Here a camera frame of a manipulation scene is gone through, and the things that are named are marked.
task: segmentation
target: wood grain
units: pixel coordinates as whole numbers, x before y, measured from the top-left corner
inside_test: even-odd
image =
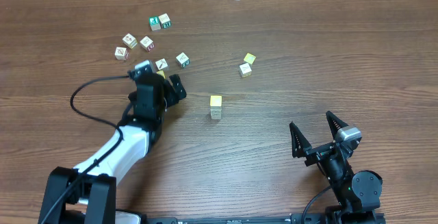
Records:
[[[383,177],[389,223],[438,218],[438,0],[0,0],[0,11],[0,223],[35,223],[48,174],[113,134],[70,110],[76,87],[161,58],[188,97],[121,182],[118,208],[178,218],[301,212],[326,182],[292,158],[288,124],[321,145],[331,110],[363,132],[350,163]],[[165,12],[172,27],[151,32],[147,18]],[[127,33],[156,48],[115,60]],[[186,69],[175,60],[182,51]],[[248,52],[257,59],[242,79]],[[96,84],[77,105],[116,122],[134,89]],[[209,118],[210,95],[223,96],[221,121]],[[330,192],[311,212],[335,203]]]

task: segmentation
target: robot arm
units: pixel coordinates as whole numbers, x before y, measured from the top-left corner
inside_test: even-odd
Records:
[[[128,96],[133,114],[128,114],[129,109],[125,110],[117,124],[118,130],[85,162],[73,169],[57,167],[52,171],[38,223],[104,224],[115,223],[116,216],[118,221],[124,220],[124,224],[136,223],[127,221],[137,221],[135,215],[116,213],[116,186],[158,141],[165,111],[184,99],[186,92],[178,75],[169,77],[171,85],[154,73],[149,61],[138,64],[128,74],[137,86],[137,90]],[[88,205],[87,214],[66,210],[66,203]]]
[[[89,175],[106,174],[117,179],[116,184],[122,180],[128,170],[140,159],[142,159],[149,150],[150,132],[144,131],[141,127],[126,125],[120,127],[123,132],[123,140],[120,145],[107,156],[99,166],[93,168]],[[106,151],[116,144],[120,134],[118,131],[103,145],[93,156],[85,162],[81,162],[74,167],[79,173],[88,168],[95,159],[101,157]]]
[[[353,173],[347,161],[361,142],[361,131],[330,111],[326,117],[333,141],[316,148],[312,148],[293,122],[289,124],[292,156],[306,157],[306,166],[317,164],[339,202],[338,206],[326,209],[326,223],[385,223],[383,215],[374,211],[381,205],[382,177],[373,171]]]

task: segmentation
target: yellow block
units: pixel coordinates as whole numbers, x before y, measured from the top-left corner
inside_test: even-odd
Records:
[[[157,74],[163,76],[164,79],[166,78],[163,71],[158,71]]]
[[[253,55],[250,54],[250,53],[247,53],[246,56],[245,56],[245,58],[244,58],[244,61],[247,62],[247,63],[249,63],[249,64],[252,66],[253,63],[254,63],[254,61],[255,61],[255,56],[253,56]]]
[[[222,106],[222,96],[211,96],[210,97],[211,107],[221,107]]]

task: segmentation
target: wooden table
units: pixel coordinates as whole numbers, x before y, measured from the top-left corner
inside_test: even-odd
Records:
[[[288,125],[321,145],[331,141],[331,110],[361,129],[349,161],[383,177],[379,212],[389,223],[436,223],[438,0],[0,0],[0,11],[0,223],[35,223],[49,173],[114,133],[70,109],[76,87],[162,58],[188,96],[120,183],[118,208],[193,218],[302,212],[328,184],[292,158]],[[148,17],[165,12],[172,27],[151,32]],[[116,60],[127,33],[156,48]],[[248,52],[257,59],[242,79]],[[77,105],[117,122],[133,90],[129,80],[95,84]],[[221,121],[209,117],[210,95],[223,96]],[[336,203],[330,192],[310,212]]]

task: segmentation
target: black cable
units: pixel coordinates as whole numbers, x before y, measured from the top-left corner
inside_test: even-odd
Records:
[[[312,200],[310,200],[310,202],[307,204],[306,208],[304,209],[304,211],[302,212],[301,215],[301,224],[305,224],[305,219],[306,219],[306,214],[307,214],[307,210],[309,210],[310,206],[312,205],[312,203],[314,201],[316,201],[316,199],[318,197],[321,197],[325,192],[327,192],[328,190],[331,189],[331,186],[327,186],[327,188],[325,188],[324,190],[322,190],[320,193],[318,193],[316,196],[313,197]]]
[[[113,150],[115,150],[117,148],[117,146],[122,142],[123,140],[123,132],[122,130],[119,128],[119,126],[117,126],[116,124],[110,122],[110,121],[106,121],[104,119],[100,119],[94,116],[91,116],[89,114],[85,114],[81,111],[79,111],[76,107],[75,104],[73,103],[75,96],[77,95],[77,93],[79,93],[79,91],[81,91],[83,88],[85,88],[86,86],[89,86],[90,84],[93,84],[95,82],[99,82],[99,81],[106,81],[106,80],[113,80],[113,79],[122,79],[122,78],[128,78],[129,76],[115,76],[115,77],[101,77],[98,79],[94,79],[91,80],[83,85],[81,85],[78,89],[76,89],[76,91],[71,95],[70,98],[70,107],[73,109],[73,111],[75,111],[76,113],[92,119],[93,121],[98,121],[107,125],[111,125],[112,127],[114,127],[118,133],[120,134],[118,137],[117,142],[111,147],[111,149],[109,149],[107,152],[105,152],[100,158],[95,159],[94,162],[88,167],[86,168],[82,173],[80,173],[75,180],[73,180],[71,182],[70,185],[68,185],[68,187],[66,188],[66,190],[60,195],[60,197],[56,200],[56,202],[52,205],[52,207],[50,208],[50,210],[47,212],[46,216],[43,218],[43,220],[41,221],[41,224],[45,224],[47,219],[49,219],[50,214],[54,211],[54,209],[61,203],[61,201],[64,201],[66,199],[66,196],[68,197],[71,194],[72,189],[74,189],[79,183],[81,183],[82,179],[87,175],[87,173],[89,171],[91,171],[95,166],[99,165],[100,162],[102,162],[111,152],[113,152]]]

